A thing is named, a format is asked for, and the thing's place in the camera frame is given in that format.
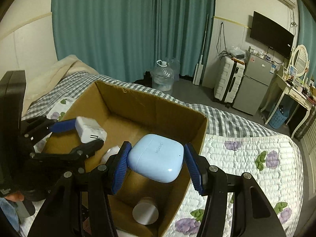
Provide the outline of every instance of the wall-mounted television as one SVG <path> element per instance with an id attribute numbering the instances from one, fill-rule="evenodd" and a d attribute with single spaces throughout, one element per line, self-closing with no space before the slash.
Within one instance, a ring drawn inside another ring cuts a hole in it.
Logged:
<path id="1" fill-rule="evenodd" d="M 289 58 L 294 35 L 273 20 L 254 11 L 250 37 Z"/>

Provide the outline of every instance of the curtain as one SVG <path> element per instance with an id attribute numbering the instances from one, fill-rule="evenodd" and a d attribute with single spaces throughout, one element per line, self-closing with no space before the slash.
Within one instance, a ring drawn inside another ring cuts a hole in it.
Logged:
<path id="1" fill-rule="evenodd" d="M 121 81 L 143 78 L 158 59 L 181 61 L 193 76 L 206 14 L 209 50 L 214 0 L 52 0 L 57 58 L 70 54 Z"/>
<path id="2" fill-rule="evenodd" d="M 308 53 L 309 71 L 307 77 L 316 77 L 316 22 L 302 0 L 297 0 L 300 10 L 300 33 L 298 44 L 303 44 Z"/>

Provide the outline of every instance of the denim sleeve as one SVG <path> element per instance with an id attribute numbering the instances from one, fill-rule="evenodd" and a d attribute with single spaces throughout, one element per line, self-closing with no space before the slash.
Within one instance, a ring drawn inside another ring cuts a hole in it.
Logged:
<path id="1" fill-rule="evenodd" d="M 15 208 L 5 198 L 0 198 L 0 207 L 13 228 L 19 231 L 19 218 Z"/>

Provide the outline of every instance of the metal screw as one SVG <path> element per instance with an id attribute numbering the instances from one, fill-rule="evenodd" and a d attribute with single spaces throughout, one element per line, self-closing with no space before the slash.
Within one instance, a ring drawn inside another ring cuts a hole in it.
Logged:
<path id="1" fill-rule="evenodd" d="M 100 165 L 100 166 L 98 166 L 98 170 L 99 170 L 99 171 L 104 171 L 104 170 L 106 170 L 106 165 Z"/>
<path id="2" fill-rule="evenodd" d="M 83 169 L 83 168 L 81 168 L 81 167 L 80 167 L 80 168 L 78 168 L 78 173 L 79 173 L 79 174 L 83 174 L 83 173 L 84 173 L 84 169 Z"/>
<path id="3" fill-rule="evenodd" d="M 244 173 L 244 178 L 250 179 L 251 178 L 251 174 L 250 173 Z"/>
<path id="4" fill-rule="evenodd" d="M 209 170 L 212 172 L 217 172 L 218 171 L 218 167 L 217 166 L 210 166 Z"/>
<path id="5" fill-rule="evenodd" d="M 67 171 L 64 173 L 64 177 L 66 177 L 66 178 L 69 178 L 71 176 L 72 176 L 72 172 L 70 172 L 70 171 Z"/>

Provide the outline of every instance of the blue plastic basket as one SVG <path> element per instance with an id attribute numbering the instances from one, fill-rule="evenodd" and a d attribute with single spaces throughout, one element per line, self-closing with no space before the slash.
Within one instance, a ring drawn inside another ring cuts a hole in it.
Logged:
<path id="1" fill-rule="evenodd" d="M 276 106 L 276 104 L 274 104 L 272 106 L 270 113 L 272 113 L 275 106 Z M 280 112 L 279 108 L 277 108 L 274 115 L 272 116 L 272 118 L 269 121 L 269 125 L 270 125 L 270 127 L 274 128 L 274 129 L 278 129 L 288 117 L 289 117 L 289 110 L 285 110 L 284 114 L 282 114 Z"/>

